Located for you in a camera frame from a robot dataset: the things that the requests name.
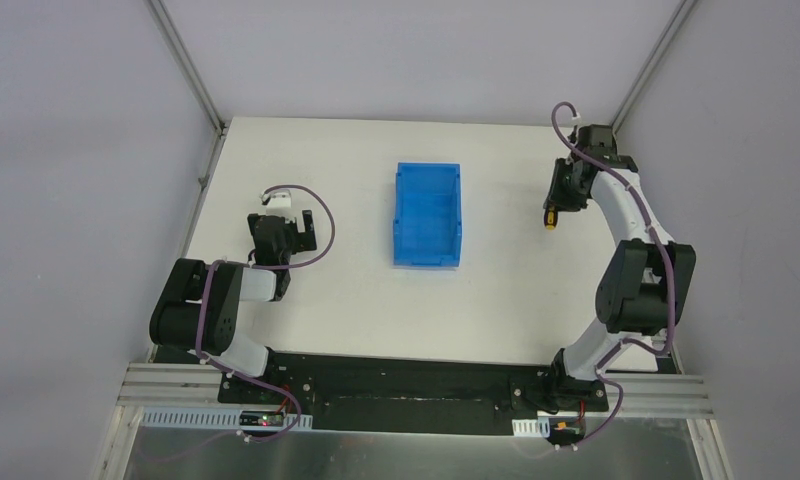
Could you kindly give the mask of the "black orange screwdriver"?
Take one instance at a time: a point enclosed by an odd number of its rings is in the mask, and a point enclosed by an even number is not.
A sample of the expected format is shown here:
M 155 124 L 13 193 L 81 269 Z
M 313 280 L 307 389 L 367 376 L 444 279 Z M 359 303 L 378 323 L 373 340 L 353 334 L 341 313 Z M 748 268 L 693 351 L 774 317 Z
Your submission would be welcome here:
M 558 224 L 558 211 L 554 206 L 545 208 L 544 226 L 547 230 L 554 230 Z

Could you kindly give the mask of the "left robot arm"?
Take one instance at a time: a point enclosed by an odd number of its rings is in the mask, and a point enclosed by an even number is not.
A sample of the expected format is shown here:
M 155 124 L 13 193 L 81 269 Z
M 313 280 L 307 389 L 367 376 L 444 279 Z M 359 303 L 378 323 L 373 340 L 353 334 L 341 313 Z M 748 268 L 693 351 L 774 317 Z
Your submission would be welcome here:
M 153 344 L 199 353 L 224 369 L 258 378 L 271 349 L 238 330 L 246 302 L 282 300 L 291 281 L 291 257 L 317 249 L 313 213 L 302 212 L 304 229 L 293 217 L 252 213 L 247 224 L 254 241 L 251 258 L 260 267 L 221 261 L 178 259 L 151 315 Z

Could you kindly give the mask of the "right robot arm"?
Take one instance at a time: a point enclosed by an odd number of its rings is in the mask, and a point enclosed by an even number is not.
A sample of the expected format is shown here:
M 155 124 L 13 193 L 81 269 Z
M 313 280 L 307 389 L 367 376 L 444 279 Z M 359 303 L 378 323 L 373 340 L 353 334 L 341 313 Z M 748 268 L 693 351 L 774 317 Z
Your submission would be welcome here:
M 575 127 L 570 153 L 554 165 L 543 223 L 554 229 L 562 213 L 599 206 L 615 251 L 595 294 L 595 317 L 572 345 L 554 357 L 546 393 L 565 398 L 603 396 L 602 373 L 637 346 L 666 354 L 680 321 L 696 264 L 692 246 L 679 243 L 655 216 L 635 161 L 619 154 L 611 127 Z

